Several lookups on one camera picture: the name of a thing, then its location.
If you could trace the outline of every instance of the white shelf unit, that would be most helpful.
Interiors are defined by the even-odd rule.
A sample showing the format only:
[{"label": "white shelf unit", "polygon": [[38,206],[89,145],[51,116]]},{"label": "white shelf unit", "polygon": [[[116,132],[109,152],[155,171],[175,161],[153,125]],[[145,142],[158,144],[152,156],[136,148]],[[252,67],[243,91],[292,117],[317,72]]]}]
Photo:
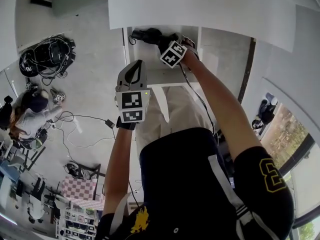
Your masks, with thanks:
[{"label": "white shelf unit", "polygon": [[[181,25],[157,25],[157,26],[132,26],[123,28],[124,55],[126,64],[135,60],[143,60],[146,66],[148,87],[154,86],[181,86],[186,84],[179,66],[169,68],[160,61],[160,51],[154,44],[145,43],[142,40],[136,40],[135,45],[130,44],[129,36],[133,30],[147,30],[149,28],[159,29],[163,35],[171,35],[180,32],[195,42],[196,49],[200,55],[200,42],[202,28],[198,26]],[[197,83],[195,76],[185,69],[185,73],[190,83]]]},{"label": "white shelf unit", "polygon": [[[74,210],[67,207],[61,212],[60,219],[56,223],[56,237],[60,240],[95,240],[96,229],[92,223],[95,220],[95,213],[88,215],[86,209]],[[72,225],[77,224],[80,228],[75,228]]]}]

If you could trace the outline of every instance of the woman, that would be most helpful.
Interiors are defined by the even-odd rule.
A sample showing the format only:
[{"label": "woman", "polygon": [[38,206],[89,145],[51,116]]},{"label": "woman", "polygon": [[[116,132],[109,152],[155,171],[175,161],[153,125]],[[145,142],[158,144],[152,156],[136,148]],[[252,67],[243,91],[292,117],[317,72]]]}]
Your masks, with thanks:
[{"label": "woman", "polygon": [[26,140],[35,138],[38,130],[48,120],[53,119],[63,111],[61,105],[55,106],[51,110],[46,110],[49,94],[45,90],[41,90],[37,94],[26,92],[21,96],[12,106],[9,124],[9,135],[12,139]]}]

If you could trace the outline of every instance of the yellow logo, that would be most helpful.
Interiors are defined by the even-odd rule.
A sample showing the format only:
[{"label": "yellow logo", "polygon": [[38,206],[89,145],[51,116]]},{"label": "yellow logo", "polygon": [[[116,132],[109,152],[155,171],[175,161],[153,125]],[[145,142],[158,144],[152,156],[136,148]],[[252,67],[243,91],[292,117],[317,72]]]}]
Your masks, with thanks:
[{"label": "yellow logo", "polygon": [[148,226],[148,217],[149,214],[147,212],[147,207],[144,207],[144,209],[140,209],[140,211],[138,212],[138,214],[136,215],[135,218],[135,224],[134,226],[131,228],[131,233],[139,233],[140,230],[146,230],[147,226]]}]

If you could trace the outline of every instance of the gray shirt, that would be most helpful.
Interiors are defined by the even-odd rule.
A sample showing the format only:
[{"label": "gray shirt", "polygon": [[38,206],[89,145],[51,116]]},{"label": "gray shirt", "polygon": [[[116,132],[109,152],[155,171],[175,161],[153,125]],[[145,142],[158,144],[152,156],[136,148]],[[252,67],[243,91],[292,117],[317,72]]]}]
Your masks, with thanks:
[{"label": "gray shirt", "polygon": [[63,109],[60,106],[55,106],[51,110],[43,110],[39,113],[35,113],[28,108],[15,124],[18,129],[26,132],[20,133],[19,138],[34,138],[37,135],[38,129],[43,127],[46,121],[53,119],[62,111]]}]

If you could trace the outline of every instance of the yellow number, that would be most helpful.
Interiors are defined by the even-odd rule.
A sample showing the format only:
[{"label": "yellow number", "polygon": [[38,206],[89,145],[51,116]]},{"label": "yellow number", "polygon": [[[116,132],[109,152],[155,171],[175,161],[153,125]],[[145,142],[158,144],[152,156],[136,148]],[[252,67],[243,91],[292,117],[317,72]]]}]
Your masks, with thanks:
[{"label": "yellow number", "polygon": [[262,159],[259,165],[268,192],[274,193],[287,187],[285,180],[279,175],[271,158]]}]

